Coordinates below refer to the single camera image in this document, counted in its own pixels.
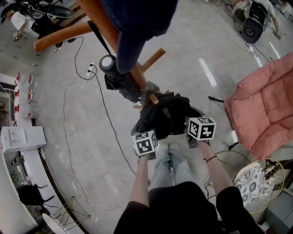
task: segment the pink armchair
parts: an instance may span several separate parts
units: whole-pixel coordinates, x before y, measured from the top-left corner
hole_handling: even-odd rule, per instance
[[[293,53],[246,76],[224,104],[239,143],[256,158],[293,139]]]

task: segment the person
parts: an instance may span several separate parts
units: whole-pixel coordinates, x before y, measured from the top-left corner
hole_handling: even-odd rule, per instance
[[[41,19],[34,20],[27,14],[21,4],[10,4],[1,13],[3,23],[5,19],[12,22],[13,26],[18,30],[18,37],[23,33],[31,34],[33,31],[38,34],[38,39],[41,39],[53,32],[62,29],[61,26],[55,25],[46,15]],[[64,47],[65,43],[56,44],[55,54],[58,54]]]
[[[231,9],[231,8],[233,9],[241,1],[243,1],[243,0],[234,0],[233,3],[225,4],[225,6],[227,9]],[[279,24],[278,24],[277,17],[276,17],[272,3],[269,0],[253,0],[253,1],[262,4],[266,8],[266,10],[270,13],[271,18],[272,18],[273,23],[276,28],[276,35],[281,38]],[[248,11],[244,11],[242,9],[237,9],[235,11],[235,15],[237,15],[239,17],[239,19],[242,21],[245,21],[245,19],[248,18],[248,16],[249,16]]]
[[[205,141],[199,141],[204,160],[209,168],[217,210],[225,231],[218,221],[213,204],[196,185],[187,161],[176,144],[161,144],[158,162],[148,192],[148,156],[138,161],[130,201],[123,212],[114,234],[120,233],[236,233],[262,234],[243,206],[238,188],[234,187],[226,171]],[[172,186],[171,168],[175,174]]]

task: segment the jeans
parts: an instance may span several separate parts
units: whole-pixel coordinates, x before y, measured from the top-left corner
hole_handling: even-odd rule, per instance
[[[181,156],[177,149],[161,150],[158,153],[158,162],[155,167],[155,172],[151,180],[149,190],[154,188],[171,187],[171,167],[175,174],[175,185],[183,182],[194,182],[187,161]]]

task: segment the wire basket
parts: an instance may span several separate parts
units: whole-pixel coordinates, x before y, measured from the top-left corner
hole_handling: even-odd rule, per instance
[[[281,194],[285,181],[284,168],[280,162],[274,159],[253,161],[244,167],[239,173],[241,175],[243,173],[247,173],[247,171],[252,169],[250,166],[255,162],[259,163],[260,167],[262,168],[261,175],[264,177],[262,178],[264,180],[264,184],[258,188],[258,197],[252,199],[252,201],[245,206],[249,213],[260,212],[268,208]]]

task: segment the concrete floor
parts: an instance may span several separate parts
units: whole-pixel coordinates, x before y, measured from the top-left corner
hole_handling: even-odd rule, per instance
[[[293,51],[293,23],[279,11],[277,16],[281,33],[286,35],[278,41],[272,30],[267,28],[256,43],[262,53],[273,59],[277,59],[277,55],[270,42],[281,57]],[[44,55],[43,74],[39,77],[42,112],[37,124],[45,129],[47,161],[61,194],[65,198],[74,195],[74,183],[67,175],[71,170],[63,131],[63,104],[66,86],[76,82],[67,89],[65,102],[65,128],[72,167],[88,199],[112,206],[126,204],[135,177],[115,140],[97,81],[93,79],[83,84],[84,81],[76,75],[74,56],[80,43],[81,39],[77,39],[67,44],[58,55],[54,55],[52,47]],[[144,63],[160,47],[166,50],[166,54],[145,73],[146,78],[156,83],[162,91],[169,89],[188,97],[192,106],[213,117],[217,122],[217,131],[212,148],[215,152],[226,150],[233,143],[232,128],[223,105],[209,101],[207,96],[226,98],[235,90],[236,83],[259,68],[259,65],[235,30],[232,18],[225,14],[224,3],[220,2],[216,6],[215,0],[209,4],[201,0],[180,0],[168,32],[146,43],[139,62]],[[257,54],[262,64],[265,64],[264,57],[259,52]],[[77,57],[79,73],[85,77],[89,64],[98,64],[104,55],[106,51],[95,35],[84,35],[84,44]],[[213,74],[216,86],[211,86],[199,62],[200,58]],[[117,91],[106,89],[100,70],[98,77],[118,139],[135,171],[137,157],[133,152],[130,131],[139,119],[139,111]],[[208,171],[198,149],[189,150],[185,136],[169,137],[164,142],[179,143],[194,178],[203,188]],[[241,145],[234,149],[248,155]],[[236,154],[224,153],[219,157],[236,168],[225,165],[231,178],[247,164],[243,157]],[[281,147],[271,157],[293,158],[292,148]],[[153,175],[155,163],[156,160],[149,162],[149,178]],[[210,189],[210,196],[213,194],[214,191]],[[113,233],[123,209],[103,211],[101,209],[109,207],[89,202],[95,213],[93,215],[80,193],[76,198],[92,214],[92,218],[84,223],[90,233]]]

